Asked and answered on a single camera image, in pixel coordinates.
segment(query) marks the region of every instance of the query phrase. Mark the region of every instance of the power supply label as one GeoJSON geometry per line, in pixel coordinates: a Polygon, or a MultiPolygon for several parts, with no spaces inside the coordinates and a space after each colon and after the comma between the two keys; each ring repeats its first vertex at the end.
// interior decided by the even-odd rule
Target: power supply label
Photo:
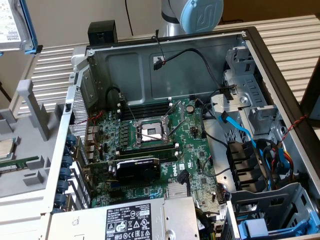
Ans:
{"type": "Polygon", "coordinates": [[[108,209],[105,240],[152,240],[151,204],[108,209]]]}

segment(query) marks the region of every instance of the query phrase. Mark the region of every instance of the green motherboard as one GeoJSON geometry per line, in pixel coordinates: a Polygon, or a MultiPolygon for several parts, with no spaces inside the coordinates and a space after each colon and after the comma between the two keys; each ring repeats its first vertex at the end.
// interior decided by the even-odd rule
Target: green motherboard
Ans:
{"type": "MultiPolygon", "coordinates": [[[[121,148],[131,153],[135,149],[136,128],[134,120],[118,121],[115,112],[105,112],[95,122],[99,126],[100,136],[98,146],[107,144],[107,151],[103,152],[103,158],[97,150],[94,151],[90,168],[95,193],[91,206],[103,207],[110,204],[122,203],[127,200],[167,198],[168,184],[176,183],[177,176],[186,169],[190,173],[190,193],[195,202],[203,211],[217,212],[218,203],[213,201],[212,194],[216,188],[216,179],[202,174],[199,163],[202,165],[210,157],[210,148],[206,137],[202,136],[200,122],[200,108],[195,106],[194,100],[189,98],[175,99],[171,105],[175,105],[169,119],[170,131],[181,123],[181,116],[184,115],[183,123],[169,137],[168,147],[161,150],[151,150],[117,157],[117,149],[121,148]],[[187,112],[187,107],[192,106],[194,111],[187,112]],[[112,174],[108,173],[109,165],[122,161],[123,158],[152,157],[161,159],[161,177],[152,184],[130,185],[119,184],[112,174]]],[[[204,170],[214,174],[214,168],[207,164],[204,170]]]]}

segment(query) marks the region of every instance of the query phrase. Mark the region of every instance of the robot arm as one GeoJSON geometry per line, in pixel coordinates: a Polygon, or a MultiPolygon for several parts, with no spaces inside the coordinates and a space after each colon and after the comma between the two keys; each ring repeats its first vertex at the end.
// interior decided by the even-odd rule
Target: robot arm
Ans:
{"type": "Polygon", "coordinates": [[[162,0],[162,37],[212,31],[224,9],[223,0],[162,0]]]}

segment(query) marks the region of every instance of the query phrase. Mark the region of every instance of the red wire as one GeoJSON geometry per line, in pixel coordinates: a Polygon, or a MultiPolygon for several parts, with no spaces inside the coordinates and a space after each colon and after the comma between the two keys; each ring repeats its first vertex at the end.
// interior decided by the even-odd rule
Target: red wire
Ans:
{"type": "Polygon", "coordinates": [[[284,136],[282,137],[281,141],[282,142],[288,135],[288,133],[294,128],[296,127],[299,123],[301,123],[304,119],[306,119],[308,117],[308,115],[304,115],[302,117],[300,117],[298,120],[294,121],[294,123],[286,130],[284,136]]]}

